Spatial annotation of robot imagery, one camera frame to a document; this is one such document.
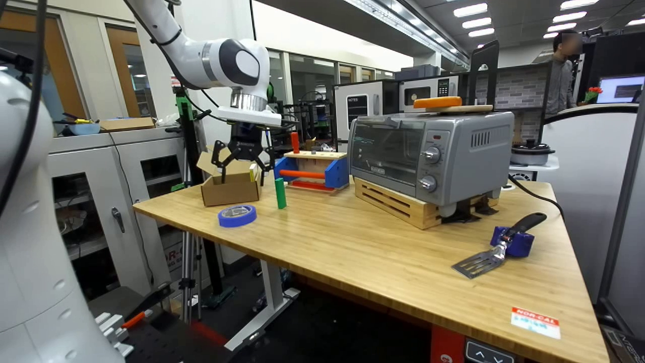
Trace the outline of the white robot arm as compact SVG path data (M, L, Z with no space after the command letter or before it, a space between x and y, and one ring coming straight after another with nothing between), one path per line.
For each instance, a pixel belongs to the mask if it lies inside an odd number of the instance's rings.
M250 39L190 39L164 0L125 0L125 5L187 88L228 87L233 91L233 104L216 109L216 118L233 126L227 143L230 155L220 159L220 149L214 149L214 164L222 174L235 159L247 159L267 176L272 159L262 159L262 134L283 126L283 118L269 108L269 50Z

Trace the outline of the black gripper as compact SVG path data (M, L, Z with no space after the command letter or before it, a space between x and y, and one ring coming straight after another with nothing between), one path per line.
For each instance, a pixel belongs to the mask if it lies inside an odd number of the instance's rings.
M222 183L227 183L227 170L235 158L254 162L257 167L260 170L258 182L260 186L264 186L267 174L272 171L274 167L274 159L272 155L262 159L260 153L262 153L262 130L253 123L235 123L230 143L214 146L212 164L220 170Z

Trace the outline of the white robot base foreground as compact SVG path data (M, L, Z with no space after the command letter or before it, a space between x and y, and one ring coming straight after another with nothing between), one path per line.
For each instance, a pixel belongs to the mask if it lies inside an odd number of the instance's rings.
M44 106L0 217L0 363L124 363L99 330L55 214Z

